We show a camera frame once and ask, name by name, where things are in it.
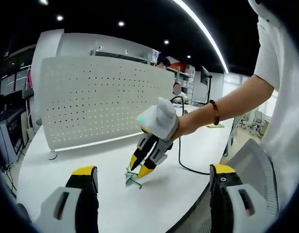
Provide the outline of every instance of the floor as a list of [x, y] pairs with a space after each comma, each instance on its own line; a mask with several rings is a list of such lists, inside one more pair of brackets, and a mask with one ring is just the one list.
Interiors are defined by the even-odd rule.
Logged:
[[[22, 153], [23, 154], [26, 153], [29, 145], [30, 145], [30, 142], [28, 142], [27, 145], [26, 145], [26, 147], [22, 149]], [[24, 155], [23, 154], [21, 154], [19, 156], [18, 162], [16, 164], [11, 165], [11, 169], [10, 169], [10, 171], [8, 171], [8, 176], [9, 176], [10, 180], [13, 181], [13, 185], [14, 185], [15, 188], [18, 187], [18, 175], [19, 175], [19, 170], [21, 168], [21, 165], [22, 165], [22, 162], [23, 162], [23, 159], [24, 159]], [[13, 193], [16, 195], [17, 192], [12, 187], [12, 184], [11, 184], [9, 178], [5, 174], [3, 174], [2, 177], [4, 178], [4, 180], [6, 181], [7, 185], [10, 187], [10, 189], [13, 191]]]
[[236, 136], [233, 141], [229, 155], [227, 157], [222, 158], [220, 162], [221, 164], [226, 164], [249, 139], [254, 139], [258, 144], [261, 142], [261, 138], [259, 138], [257, 135], [250, 134], [248, 129], [244, 130], [238, 127], [236, 130]]
[[[227, 157], [223, 157], [222, 160], [221, 160], [221, 164], [225, 164], [229, 161], [229, 159], [231, 159], [237, 152], [238, 150], [245, 144], [245, 142], [247, 140], [249, 140], [250, 138], [253, 138], [256, 142], [260, 143], [261, 139], [258, 138], [258, 136], [255, 136], [255, 135], [251, 135], [249, 133], [248, 130], [244, 130], [242, 128], [237, 128], [237, 134], [235, 136], [235, 140], [233, 142], [233, 145], [232, 145], [232, 148], [229, 152], [229, 155]], [[29, 147], [29, 144], [27, 144], [27, 146], [22, 150], [23, 154], [26, 153], [28, 147]], [[10, 172], [8, 172], [8, 175], [10, 177], [10, 179], [12, 178], [13, 179], [13, 184], [14, 184], [14, 187], [17, 188], [18, 186], [18, 175], [19, 175], [19, 170], [21, 168], [21, 165], [22, 165], [22, 161], [24, 159], [24, 155], [21, 154], [19, 159], [18, 159], [18, 162], [14, 165], [12, 165], [11, 167], [11, 176], [10, 176]], [[8, 186], [10, 187], [10, 189], [14, 192], [14, 194], [16, 195], [16, 190], [14, 188], [12, 188], [12, 185], [11, 185], [11, 182], [9, 181], [8, 177], [4, 174], [3, 175], [6, 183], [8, 184]]]

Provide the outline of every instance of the pegboard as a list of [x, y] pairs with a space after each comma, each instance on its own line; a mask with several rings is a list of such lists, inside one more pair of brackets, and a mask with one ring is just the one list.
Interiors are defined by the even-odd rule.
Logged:
[[42, 61], [40, 109], [50, 149], [140, 132], [135, 118], [158, 97], [170, 99], [174, 74], [110, 57], [51, 57]]

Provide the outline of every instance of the person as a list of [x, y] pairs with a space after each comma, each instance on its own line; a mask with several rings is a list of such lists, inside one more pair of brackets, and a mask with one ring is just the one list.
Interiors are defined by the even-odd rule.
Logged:
[[[174, 94], [174, 97], [175, 96], [183, 97], [184, 103], [188, 103], [189, 98], [187, 97], [187, 95], [184, 92], [182, 92], [182, 87], [179, 83], [174, 83], [174, 85], [173, 85], [173, 94]], [[176, 99], [173, 100], [173, 103], [181, 104], [182, 99], [181, 98], [176, 98]]]
[[260, 50], [254, 74], [215, 104], [209, 103], [179, 118], [173, 139], [201, 126], [243, 115], [268, 100], [274, 89], [277, 103], [261, 146], [272, 161], [279, 209], [299, 183], [299, 53], [284, 25], [260, 1], [249, 0], [259, 15]]
[[155, 65], [155, 67], [158, 67], [158, 68], [161, 68], [161, 69], [166, 69], [170, 65], [171, 65], [171, 62], [168, 58], [161, 57], [161, 58], [158, 58], [157, 64]]

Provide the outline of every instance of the black ceiling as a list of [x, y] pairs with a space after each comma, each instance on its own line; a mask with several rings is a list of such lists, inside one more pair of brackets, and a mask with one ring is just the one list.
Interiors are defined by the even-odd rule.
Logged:
[[[252, 74], [258, 54], [257, 15], [247, 0], [184, 0], [216, 41], [231, 72]], [[0, 25], [1, 52], [35, 44], [43, 31], [97, 33], [131, 40], [199, 68], [223, 72], [222, 65], [195, 22], [172, 0], [38, 0], [7, 2]], [[64, 20], [56, 21], [61, 14]], [[118, 21], [125, 26], [118, 27]], [[164, 39], [170, 40], [164, 45]]]

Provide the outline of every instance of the white table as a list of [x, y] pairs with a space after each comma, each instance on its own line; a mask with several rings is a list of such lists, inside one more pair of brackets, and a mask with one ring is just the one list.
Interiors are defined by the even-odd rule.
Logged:
[[[185, 106], [190, 112], [196, 107]], [[209, 165], [219, 163], [232, 127], [202, 127], [181, 139], [181, 161], [189, 168], [209, 172]], [[209, 176], [183, 169], [178, 164], [178, 140], [168, 158], [137, 185], [125, 186], [125, 169], [136, 149], [139, 136], [99, 145], [58, 152], [49, 161], [43, 127], [35, 135], [20, 169], [17, 202], [22, 203], [32, 219], [40, 214], [42, 202], [59, 186], [65, 186], [72, 172], [95, 165], [98, 169], [98, 226], [101, 233], [164, 233], [174, 226], [204, 191]]]

